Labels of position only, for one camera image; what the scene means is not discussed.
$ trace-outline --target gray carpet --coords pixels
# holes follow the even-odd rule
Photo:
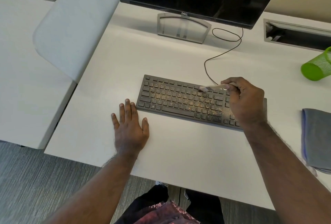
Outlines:
[[[51,155],[43,150],[0,143],[0,224],[41,223],[99,168]],[[131,176],[112,223],[154,181]],[[184,189],[169,186],[169,196],[186,209]],[[275,211],[220,198],[226,224],[278,224]]]

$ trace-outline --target white desk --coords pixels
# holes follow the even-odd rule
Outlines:
[[[158,36],[158,13],[118,5],[45,153],[102,166],[115,153],[110,114],[118,113],[125,98],[136,102],[144,74],[211,84],[205,59],[235,43],[208,36],[199,45]],[[331,112],[326,99],[331,97],[331,79],[305,79],[301,64],[320,52],[264,42],[263,18],[331,29],[326,23],[263,13],[253,30],[244,30],[240,47],[207,63],[208,72],[218,81],[243,76],[263,88],[269,121],[300,155],[300,110]],[[273,209],[242,131],[142,111],[139,117],[148,118],[150,139],[133,175]],[[318,176],[331,187],[331,176]]]
[[[0,0],[0,140],[44,148],[75,88],[33,46],[32,34],[52,5]]]

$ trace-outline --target pants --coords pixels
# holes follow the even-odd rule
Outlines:
[[[217,196],[200,193],[186,189],[186,194],[191,201],[187,212],[202,224],[224,224],[221,203]],[[123,215],[137,212],[145,207],[166,202],[169,198],[168,188],[155,185],[147,193],[135,199]]]

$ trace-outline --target microfiber cloth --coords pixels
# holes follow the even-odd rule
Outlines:
[[[331,174],[331,113],[302,109],[302,155],[309,166]]]

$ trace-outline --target pen holder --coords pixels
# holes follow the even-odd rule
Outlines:
[[[331,75],[331,47],[301,66],[302,74],[309,80],[317,81]]]

